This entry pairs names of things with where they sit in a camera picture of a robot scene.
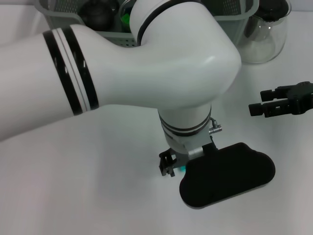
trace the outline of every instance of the black stripe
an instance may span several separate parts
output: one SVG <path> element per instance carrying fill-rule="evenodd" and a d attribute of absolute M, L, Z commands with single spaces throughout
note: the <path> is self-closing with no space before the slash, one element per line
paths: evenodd
<path fill-rule="evenodd" d="M 168 128 L 171 128 L 171 129 L 176 130 L 176 131 L 192 131 L 192 130 L 194 130 L 194 129 L 197 129 L 197 128 L 201 127 L 203 124 L 205 124 L 205 122 L 207 121 L 207 119 L 210 118 L 210 116 L 211 116 L 211 110 L 212 110 L 212 109 L 210 109 L 209 115 L 208 115 L 208 116 L 203 120 L 203 122 L 201 122 L 199 125 L 194 126 L 194 127 L 190 127 L 190 128 L 184 128 L 184 129 L 171 126 L 171 125 L 168 124 L 166 121 L 164 121 L 164 119 L 160 116 L 160 113 L 159 113 L 158 115 L 159 115 L 159 117 L 160 117 L 161 123 L 162 123 L 164 126 L 166 126 L 167 129 L 168 129 Z"/>
<path fill-rule="evenodd" d="M 169 0 L 166 3 L 164 3 L 163 5 L 159 6 L 156 10 L 154 10 L 145 20 L 145 22 L 142 24 L 142 26 L 140 27 L 139 31 L 138 31 L 138 35 L 137 35 L 137 45 L 140 46 L 141 45 L 141 39 L 143 37 L 144 32 L 146 31 L 147 27 L 149 26 L 149 24 L 159 15 L 161 14 L 163 11 L 167 10 L 168 8 L 175 6 L 177 4 L 180 3 L 184 3 L 184 2 L 198 2 L 201 3 L 201 0 Z"/>
<path fill-rule="evenodd" d="M 189 136 L 194 136 L 195 134 L 202 131 L 207 126 L 209 121 L 210 121 L 210 119 L 208 119 L 201 128 L 199 128 L 198 130 L 192 131 L 192 132 L 176 132 L 176 131 L 168 129 L 165 125 L 163 125 L 163 127 L 165 127 L 166 130 L 170 131 L 172 134 L 174 134 L 176 136 L 189 137 Z"/>
<path fill-rule="evenodd" d="M 94 88 L 91 75 L 89 73 L 87 62 L 84 58 L 82 50 L 80 49 L 76 36 L 71 27 L 63 28 L 62 31 L 64 33 L 65 38 L 67 39 L 69 48 L 72 51 L 79 74 L 82 78 L 90 108 L 92 110 L 97 109 L 99 108 L 97 93 Z"/>
<path fill-rule="evenodd" d="M 67 67 L 65 66 L 57 41 L 55 40 L 52 31 L 44 32 L 43 36 L 48 46 L 55 69 L 58 72 L 65 94 L 67 95 L 67 99 L 72 108 L 73 114 L 79 115 L 83 113 L 83 110 L 77 97 L 70 75 L 67 71 Z"/>

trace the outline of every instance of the clear glass container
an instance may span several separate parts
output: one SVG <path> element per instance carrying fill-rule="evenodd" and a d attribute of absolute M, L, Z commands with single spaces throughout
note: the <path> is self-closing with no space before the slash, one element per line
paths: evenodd
<path fill-rule="evenodd" d="M 243 62 L 265 63 L 276 58 L 282 51 L 287 37 L 287 16 L 291 11 L 290 2 L 286 2 L 288 12 L 277 21 L 265 21 L 256 15 L 249 18 L 237 46 Z"/>

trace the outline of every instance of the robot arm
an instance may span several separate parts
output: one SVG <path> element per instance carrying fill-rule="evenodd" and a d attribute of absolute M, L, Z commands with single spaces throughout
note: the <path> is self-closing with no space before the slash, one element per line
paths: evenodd
<path fill-rule="evenodd" d="M 138 0 L 131 29 L 140 47 L 72 25 L 0 48 L 0 139 L 106 104 L 157 108 L 176 128 L 200 124 L 240 69 L 234 45 L 194 1 Z"/>

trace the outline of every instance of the gray plastic basket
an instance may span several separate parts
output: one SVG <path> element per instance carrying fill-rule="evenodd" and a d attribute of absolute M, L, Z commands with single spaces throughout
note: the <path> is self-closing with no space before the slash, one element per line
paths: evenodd
<path fill-rule="evenodd" d="M 38 11 L 44 14 L 50 28 L 66 27 L 70 24 L 84 24 L 77 15 L 78 9 L 88 0 L 35 0 L 34 4 Z M 259 0 L 208 0 L 207 6 L 222 29 L 237 45 L 246 26 L 248 18 L 259 7 Z M 112 43 L 122 47 L 135 47 L 135 41 L 131 33 L 122 33 L 119 16 L 115 16 L 113 32 L 98 32 Z"/>

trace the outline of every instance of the green object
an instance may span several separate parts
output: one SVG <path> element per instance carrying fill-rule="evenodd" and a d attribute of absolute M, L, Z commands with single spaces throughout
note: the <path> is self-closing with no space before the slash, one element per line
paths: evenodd
<path fill-rule="evenodd" d="M 122 17 L 122 22 L 125 24 L 129 24 L 130 15 L 127 13 Z"/>

